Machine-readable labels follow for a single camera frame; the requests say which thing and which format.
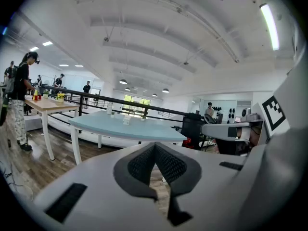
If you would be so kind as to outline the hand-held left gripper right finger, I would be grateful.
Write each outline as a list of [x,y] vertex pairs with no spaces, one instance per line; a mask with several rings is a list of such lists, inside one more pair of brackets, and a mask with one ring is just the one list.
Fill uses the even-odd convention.
[[199,182],[202,176],[199,163],[159,142],[155,144],[155,163],[170,186],[167,219],[173,226],[192,219],[190,213],[181,210],[177,198],[190,193]]

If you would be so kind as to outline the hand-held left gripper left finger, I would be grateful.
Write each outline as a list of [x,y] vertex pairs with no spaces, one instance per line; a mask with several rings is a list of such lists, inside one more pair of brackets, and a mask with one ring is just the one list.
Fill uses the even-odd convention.
[[129,195],[158,200],[150,187],[151,173],[155,165],[155,144],[143,145],[139,150],[119,159],[114,166],[114,179]]

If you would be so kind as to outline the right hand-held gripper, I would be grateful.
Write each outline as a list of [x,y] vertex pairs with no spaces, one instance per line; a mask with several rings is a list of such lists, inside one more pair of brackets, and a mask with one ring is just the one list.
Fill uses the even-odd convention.
[[[263,102],[272,137],[237,218],[237,231],[308,231],[308,54]],[[201,133],[244,141],[250,123],[203,124]]]

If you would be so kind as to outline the black chair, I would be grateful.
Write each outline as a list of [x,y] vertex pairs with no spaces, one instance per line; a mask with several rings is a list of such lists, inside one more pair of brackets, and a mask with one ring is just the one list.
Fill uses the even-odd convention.
[[199,146],[201,126],[204,124],[204,120],[200,114],[188,113],[183,117],[181,134],[186,138],[190,138],[194,144],[194,150],[201,150]]

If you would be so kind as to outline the light blue table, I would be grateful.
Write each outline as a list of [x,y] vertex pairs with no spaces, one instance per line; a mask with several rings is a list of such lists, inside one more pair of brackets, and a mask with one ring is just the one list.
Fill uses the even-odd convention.
[[170,126],[158,124],[154,120],[131,117],[129,125],[123,125],[123,115],[111,118],[104,111],[78,116],[69,120],[73,153],[76,164],[82,162],[78,131],[88,131],[99,136],[124,139],[137,142],[179,143],[187,138]]

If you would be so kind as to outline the black metal railing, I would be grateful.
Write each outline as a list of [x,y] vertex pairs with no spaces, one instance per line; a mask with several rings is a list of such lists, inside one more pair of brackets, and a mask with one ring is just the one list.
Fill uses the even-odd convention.
[[[150,119],[182,123],[183,117],[188,114],[185,112],[165,109],[144,103],[136,103],[132,101],[101,96],[99,94],[90,94],[75,90],[68,90],[66,88],[57,88],[48,86],[46,84],[43,85],[43,88],[51,91],[49,94],[50,97],[54,97],[56,99],[58,93],[63,93],[65,94],[65,101],[68,101],[71,104],[78,104],[78,116],[89,114],[89,112],[86,111],[86,108],[92,108],[95,111],[106,112],[109,102],[113,103],[112,111],[115,112],[115,114],[136,116],[137,118],[141,118],[144,115],[146,118]],[[88,97],[87,104],[85,104],[84,101],[85,97]]]

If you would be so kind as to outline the wooden table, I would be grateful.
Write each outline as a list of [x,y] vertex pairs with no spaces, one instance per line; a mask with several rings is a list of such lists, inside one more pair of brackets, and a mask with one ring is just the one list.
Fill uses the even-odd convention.
[[25,97],[25,104],[29,105],[30,107],[37,110],[41,113],[42,119],[42,128],[44,139],[47,147],[47,151],[50,157],[50,160],[54,160],[54,154],[51,148],[49,132],[48,132],[48,115],[56,112],[68,112],[74,111],[74,117],[78,117],[79,105],[78,104],[71,104],[68,102],[59,103],[54,99],[46,99],[42,98],[39,101],[32,100],[31,97]]

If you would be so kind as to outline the long ceiling light tube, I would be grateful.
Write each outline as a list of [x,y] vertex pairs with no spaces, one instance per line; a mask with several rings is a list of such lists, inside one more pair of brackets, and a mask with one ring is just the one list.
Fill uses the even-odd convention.
[[265,18],[268,31],[270,34],[272,49],[274,51],[278,51],[280,49],[279,38],[277,33],[276,24],[274,21],[273,14],[268,4],[264,3],[260,5],[261,12]]

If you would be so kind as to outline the black and green bag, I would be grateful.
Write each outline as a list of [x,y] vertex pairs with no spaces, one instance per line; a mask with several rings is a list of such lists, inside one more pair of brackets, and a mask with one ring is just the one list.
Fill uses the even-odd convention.
[[4,96],[3,103],[2,103],[2,108],[1,108],[1,113],[0,113],[0,127],[4,124],[8,112],[8,103],[9,99],[7,95]]

